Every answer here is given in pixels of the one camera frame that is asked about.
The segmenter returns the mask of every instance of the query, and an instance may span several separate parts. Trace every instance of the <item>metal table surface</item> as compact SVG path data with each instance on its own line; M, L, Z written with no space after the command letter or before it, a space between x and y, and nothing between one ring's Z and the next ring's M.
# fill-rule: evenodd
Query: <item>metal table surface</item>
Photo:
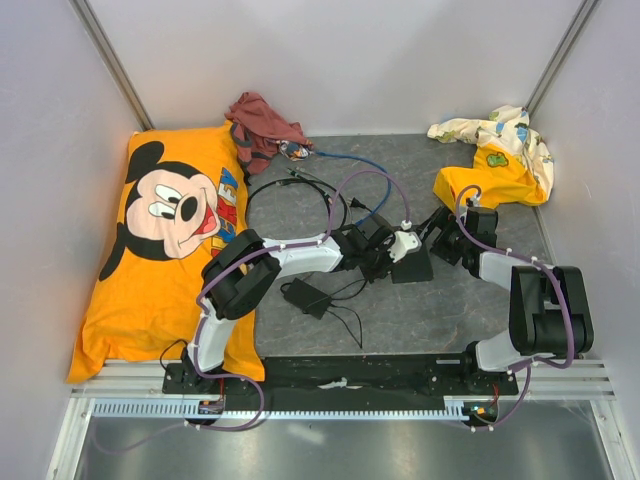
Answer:
M118 449L172 422L101 418L90 428L101 445ZM475 434L392 420L267 420L231 434L180 428L119 456L87 442L81 465L87 458L91 480L612 478L588 403L526 403L494 432Z

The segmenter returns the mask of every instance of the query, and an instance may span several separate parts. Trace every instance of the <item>patterned cloth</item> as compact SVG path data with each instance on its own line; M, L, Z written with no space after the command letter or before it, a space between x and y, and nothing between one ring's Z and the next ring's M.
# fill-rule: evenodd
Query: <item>patterned cloth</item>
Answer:
M449 120L432 125L427 135L442 143L461 140L478 145L473 168L446 167L438 172L433 191L451 210L457 193L470 184L482 188L482 205L489 208L508 202L540 205L549 199L553 157L538 132L529 128L524 107L500 107L489 120Z

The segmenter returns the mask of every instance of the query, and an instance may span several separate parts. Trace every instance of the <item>crumpled fabric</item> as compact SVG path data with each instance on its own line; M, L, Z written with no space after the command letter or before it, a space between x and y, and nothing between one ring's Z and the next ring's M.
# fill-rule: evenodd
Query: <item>crumpled fabric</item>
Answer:
M436 176L433 191L452 211L457 194L471 184L482 188L481 204L489 208L509 202L540 205L549 199L553 157L540 134L529 128L524 107L505 105L489 120L449 120L432 125L427 135L442 143L478 145L472 168L445 167Z
M269 166L280 141L313 146L299 123L288 123L255 92L243 93L225 117L233 122L231 137L238 147L238 161L249 175Z

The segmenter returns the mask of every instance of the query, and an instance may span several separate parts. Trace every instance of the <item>gray floor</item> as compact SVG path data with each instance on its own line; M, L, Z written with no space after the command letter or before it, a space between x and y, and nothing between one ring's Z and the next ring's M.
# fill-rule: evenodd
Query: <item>gray floor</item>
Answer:
M120 449L175 422L102 418L90 428L103 447ZM179 428L119 456L87 442L87 464L87 480L612 478L588 403L527 403L493 433L429 421L267 420L234 434Z
M361 155L382 164L407 191L414 223L425 220L440 205L432 192L438 170L449 165L470 166L476 148L441 144L426 135L324 137L315 142L319 150ZM293 163L277 157L265 172L252 178L252 189L286 177L285 167L304 168L337 186L349 173L363 169L363 164L319 157ZM356 196L373 207L385 188L382 177L361 176L347 187L346 196ZM394 192L382 214L398 225L403 219L402 205ZM498 246L545 257L531 208L503 205L498 212ZM267 189L255 197L249 210L250 226L263 237L314 235L326 229L326 222L322 199L306 186ZM432 263L435 278L431 282L393 285L386 278L344 303L362 317L364 353L458 351L473 340L489 338L506 328L506 291L471 277L461 266L451 267L435 257ZM357 278L359 272L351 271L315 274L309 282L329 293ZM337 319L325 315L316 320L302 314L284 301L277 286L258 307L256 344L260 355L362 353ZM349 312L340 314L357 331L355 317Z

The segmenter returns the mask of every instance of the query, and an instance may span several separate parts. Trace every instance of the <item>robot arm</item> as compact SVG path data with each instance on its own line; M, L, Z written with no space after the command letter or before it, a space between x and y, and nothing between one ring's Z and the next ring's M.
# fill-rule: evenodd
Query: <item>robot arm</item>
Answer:
M469 206L465 228L476 240L496 246L498 213ZM462 265L476 278L494 283L510 292L509 328L472 348L476 368L485 372L504 372L511 365L532 356L566 357L567 331L558 307L558 298L549 279L532 263L509 255L487 252L469 241L455 217L442 207L425 222L426 235L440 230L431 252L456 265ZM558 279L570 313L576 353L590 350L593 326L582 274L575 267L547 265Z
M587 352L594 333L582 274L575 267L552 268L571 314L575 351ZM534 355L566 356L567 333L558 299L544 274L517 258L483 252L479 255L479 277L508 290L510 305L509 328L477 343L478 369L503 372Z
M497 212L482 207L467 211L467 230L485 244L495 246ZM472 344L471 356L479 370L504 372L532 356L567 354L567 334L558 299L547 278L530 263L483 251L464 238L455 219L439 209L429 220L427 235L435 227L441 233L431 252L455 265L460 259L473 276L510 292L509 328L493 338ZM257 256L224 277L203 298L206 311L199 339L198 365L202 371L220 366L236 321L254 310L277 278L307 272L335 272L360 268L367 281L384 278L406 255L420 249L419 234L391 227L373 215L358 228L334 231L324 242L318 235L303 240L277 241L260 238L253 230L239 234L203 270L207 285L238 260L265 247L309 243L302 248L282 248ZM593 344L593 327L582 274L575 267L554 267L568 304L576 353ZM193 363L194 346L188 347Z
M420 248L414 232L393 229L382 217L373 215L360 227L334 231L324 242L324 235L297 240L262 239L255 231L239 234L202 272L204 283L220 275L226 268L251 252L283 245L280 250L247 262L246 271L231 272L203 298L206 311L199 338L198 365L203 371L222 364L224 350L237 320L253 311L270 286L278 278L310 272L335 272L360 268L366 280L383 278L408 253ZM308 243L311 246L286 248L287 244ZM193 344L188 347L194 362Z

